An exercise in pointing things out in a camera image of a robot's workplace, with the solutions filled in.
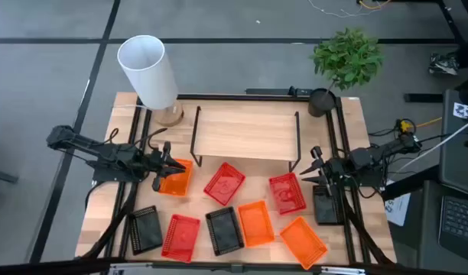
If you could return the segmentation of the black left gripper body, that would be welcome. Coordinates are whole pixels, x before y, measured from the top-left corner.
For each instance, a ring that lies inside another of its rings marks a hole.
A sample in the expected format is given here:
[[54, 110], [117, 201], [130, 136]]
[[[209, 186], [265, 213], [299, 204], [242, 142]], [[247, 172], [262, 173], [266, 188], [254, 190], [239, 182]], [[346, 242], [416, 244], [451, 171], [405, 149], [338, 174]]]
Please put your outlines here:
[[153, 179], [152, 189], [159, 191], [161, 188], [161, 180], [167, 178], [171, 172], [168, 166], [170, 159], [171, 143], [170, 141], [164, 142], [163, 150], [160, 151], [158, 147], [151, 147], [151, 154], [149, 157], [149, 168], [152, 172], [156, 173]]

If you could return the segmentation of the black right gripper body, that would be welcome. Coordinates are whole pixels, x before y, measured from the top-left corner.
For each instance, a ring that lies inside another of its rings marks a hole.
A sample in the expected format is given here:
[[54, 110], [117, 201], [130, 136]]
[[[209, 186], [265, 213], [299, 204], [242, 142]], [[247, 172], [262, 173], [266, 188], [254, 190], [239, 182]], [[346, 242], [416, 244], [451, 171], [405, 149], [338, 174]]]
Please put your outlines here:
[[338, 182], [343, 174], [343, 167], [339, 158], [331, 157], [329, 160], [323, 160], [322, 150], [319, 146], [315, 146], [311, 149], [311, 156], [316, 160], [320, 159], [320, 169], [317, 169], [318, 176], [323, 176], [323, 184], [329, 195], [336, 195], [340, 188]]

